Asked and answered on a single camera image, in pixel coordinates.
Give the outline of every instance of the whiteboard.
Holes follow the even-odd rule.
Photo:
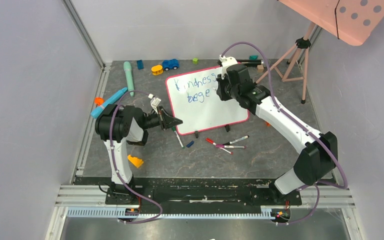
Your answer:
[[[173,115],[183,121],[177,126],[180,135],[248,120],[248,110],[235,99],[221,101],[217,95],[216,77],[221,73],[221,67],[211,67],[171,76],[165,81]]]

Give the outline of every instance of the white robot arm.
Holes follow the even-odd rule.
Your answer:
[[[130,184],[133,178],[129,167],[127,144],[144,146],[148,140],[146,129],[160,126],[162,130],[166,130],[183,123],[182,120],[169,115],[162,106],[157,106],[160,101],[159,98],[151,101],[154,110],[150,114],[145,114],[142,109],[131,105],[116,109],[117,105],[109,104],[96,119],[95,131],[108,151],[112,171],[111,181],[114,184],[123,185],[117,173],[126,184]],[[117,111],[112,129],[115,159],[113,159],[110,145],[110,123],[114,111]]]
[[[320,136],[319,139],[337,157],[338,143],[333,133],[322,134],[297,118],[277,98],[271,97],[267,88],[254,83],[246,66],[238,63],[234,57],[220,56],[219,63],[222,66],[222,73],[217,76],[217,95],[220,99],[222,101],[236,99],[242,108],[248,109],[252,114],[272,125],[299,153],[293,168],[269,185],[276,192],[274,198],[282,198],[302,186],[313,185],[335,168],[326,151],[309,136],[309,133]],[[304,131],[286,114],[305,126],[308,131]]]

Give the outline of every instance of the gray wall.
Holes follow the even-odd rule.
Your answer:
[[[276,0],[72,0],[104,61],[281,57],[310,21]],[[257,52],[229,51],[237,58]]]
[[[367,239],[384,239],[384,19],[358,47],[324,31],[309,64],[316,115],[338,137]]]
[[[0,0],[0,240],[45,237],[99,73],[60,0]]]

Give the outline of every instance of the blue toy block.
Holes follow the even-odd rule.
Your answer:
[[[179,68],[179,61],[177,59],[162,61],[162,69],[164,69],[164,71],[168,71],[170,69],[178,69],[178,68]]]
[[[139,70],[144,69],[144,62],[142,62],[142,60],[137,60],[136,63],[137,63],[137,69]]]

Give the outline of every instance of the pen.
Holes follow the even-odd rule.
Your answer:
[[[223,145],[223,144],[216,144],[217,148],[225,148],[225,149],[246,149],[245,146],[233,146],[233,145]]]
[[[217,146],[217,144],[216,144],[213,140],[211,140],[211,139],[209,139],[209,138],[206,138],[205,140],[206,140],[207,142],[209,142],[210,144],[212,144],[212,145],[214,145],[214,146]],[[228,150],[226,150],[226,149],[224,149],[224,148],[219,147],[219,149],[224,150],[224,151],[228,152],[229,154],[233,154],[233,152],[228,151]]]
[[[173,132],[176,134],[176,137],[177,137],[177,139],[179,140],[179,143],[180,143],[181,148],[184,149],[185,146],[183,146],[183,142],[182,142],[182,140],[180,140],[179,134],[178,134],[178,132],[176,131],[176,127],[175,127],[175,126],[172,127],[171,130],[173,130]]]
[[[226,143],[223,144],[223,145],[231,145],[231,144],[237,143],[237,142],[239,142],[239,141],[242,141],[242,140],[244,140],[244,139],[247,139],[247,138],[249,138],[249,137],[250,137],[249,135],[246,135],[246,136],[243,136],[243,137],[238,138],[238,139],[236,139],[236,140],[233,140],[233,141],[230,141],[230,142],[226,142]]]

